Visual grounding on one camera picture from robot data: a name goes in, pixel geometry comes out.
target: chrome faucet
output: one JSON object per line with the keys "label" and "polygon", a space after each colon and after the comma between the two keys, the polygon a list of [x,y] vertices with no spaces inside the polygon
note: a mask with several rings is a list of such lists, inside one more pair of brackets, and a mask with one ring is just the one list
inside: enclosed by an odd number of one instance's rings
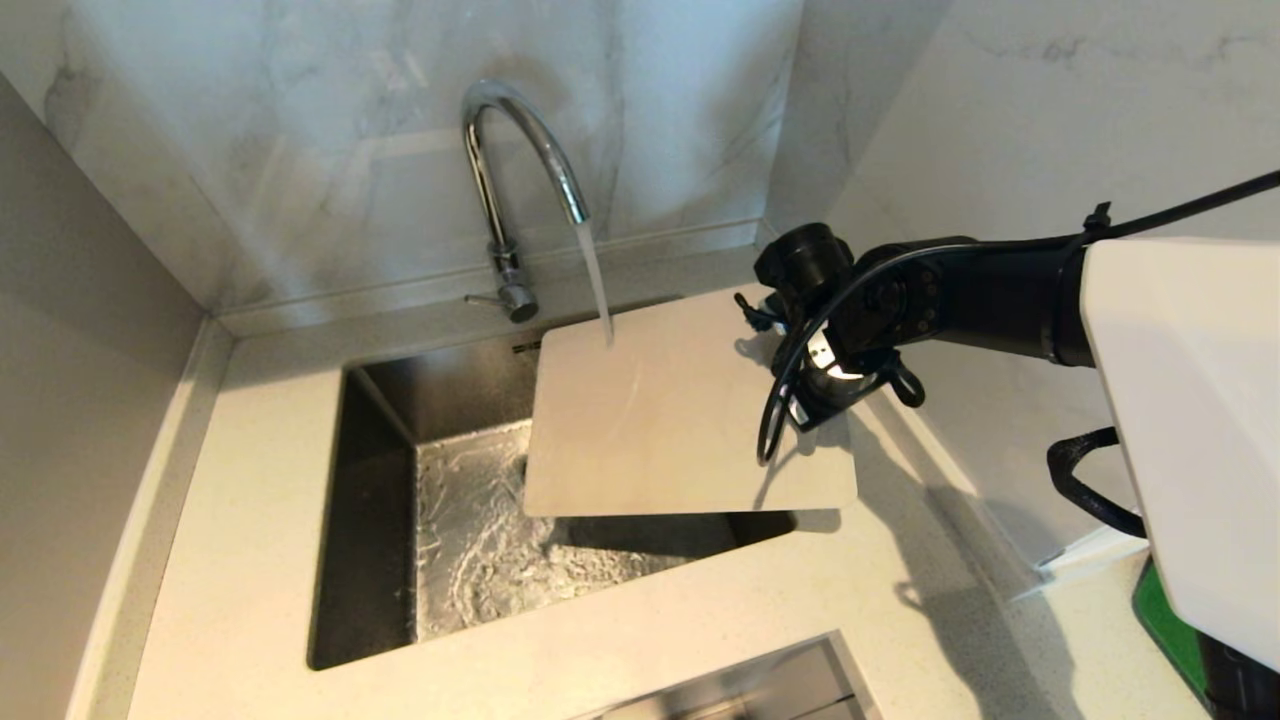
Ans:
{"label": "chrome faucet", "polygon": [[590,215],[582,192],[577,187],[577,179],[573,178],[573,170],[568,165],[568,158],[564,156],[559,142],[538,110],[522,95],[499,81],[481,79],[468,87],[462,100],[462,136],[467,145],[467,156],[471,159],[471,173],[476,178],[476,190],[480,191],[480,205],[484,206],[485,219],[489,222],[492,236],[489,258],[493,260],[498,281],[498,299],[468,295],[466,300],[497,305],[507,313],[512,323],[524,323],[538,313],[538,299],[525,282],[525,273],[516,252],[516,240],[508,234],[503,223],[493,176],[489,172],[489,163],[485,161],[484,131],[480,126],[480,115],[485,108],[500,110],[534,143],[534,150],[547,168],[552,184],[556,186],[556,193],[570,224],[585,223]]}

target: sink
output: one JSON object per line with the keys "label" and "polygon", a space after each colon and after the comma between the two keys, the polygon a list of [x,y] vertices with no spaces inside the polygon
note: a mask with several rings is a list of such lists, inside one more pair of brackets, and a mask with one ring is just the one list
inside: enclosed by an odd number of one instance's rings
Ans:
{"label": "sink", "polygon": [[795,529],[788,512],[525,516],[548,329],[347,370],[307,653],[314,670]]}

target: marble backsplash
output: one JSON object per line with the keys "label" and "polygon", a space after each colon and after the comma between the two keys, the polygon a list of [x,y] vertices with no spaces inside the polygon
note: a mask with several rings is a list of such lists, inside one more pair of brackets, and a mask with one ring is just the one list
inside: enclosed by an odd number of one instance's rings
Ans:
{"label": "marble backsplash", "polygon": [[[827,222],[855,255],[1071,232],[1106,200],[1121,222],[1280,167],[1275,3],[809,0],[801,28],[765,219]],[[1268,193],[1158,233],[1276,228]],[[1028,565],[1098,528],[1044,466],[1050,443],[1112,424],[1096,372],[940,342],[904,357],[929,393],[908,413],[975,495],[957,505],[984,505]],[[1137,502],[1119,452],[1082,477]]]}
{"label": "marble backsplash", "polygon": [[[598,237],[758,219],[800,14],[801,0],[24,0],[0,9],[0,72],[183,286],[228,311],[483,266],[458,119],[481,77],[541,110]],[[526,255],[571,247],[534,154],[488,115]]]}

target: white countertop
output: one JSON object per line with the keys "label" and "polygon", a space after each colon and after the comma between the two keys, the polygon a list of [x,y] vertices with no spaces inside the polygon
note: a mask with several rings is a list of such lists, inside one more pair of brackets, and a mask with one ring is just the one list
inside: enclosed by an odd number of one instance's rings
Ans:
{"label": "white countertop", "polygon": [[[611,300],[727,287],[753,258],[740,249],[620,272]],[[547,318],[585,305],[572,283],[541,300]],[[342,369],[506,329],[490,309],[442,304],[236,347],[131,717],[563,720],[827,633],[847,648],[872,717],[1203,717],[1133,618],[1140,557],[997,601],[864,409],[851,418],[859,501],[800,512],[794,533],[310,670]]]}

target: green surface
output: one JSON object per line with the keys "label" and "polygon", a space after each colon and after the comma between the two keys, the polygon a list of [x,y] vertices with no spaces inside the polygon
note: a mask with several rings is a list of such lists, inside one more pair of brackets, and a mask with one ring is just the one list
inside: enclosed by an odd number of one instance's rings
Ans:
{"label": "green surface", "polygon": [[1138,579],[1138,588],[1133,592],[1133,609],[1138,614],[1138,621],[1151,634],[1151,639],[1156,641],[1156,646],[1196,697],[1202,703],[1206,702],[1204,665],[1201,662],[1196,629],[1174,615],[1165,596],[1165,585],[1160,582],[1160,573],[1149,560],[1142,571],[1142,578]]}

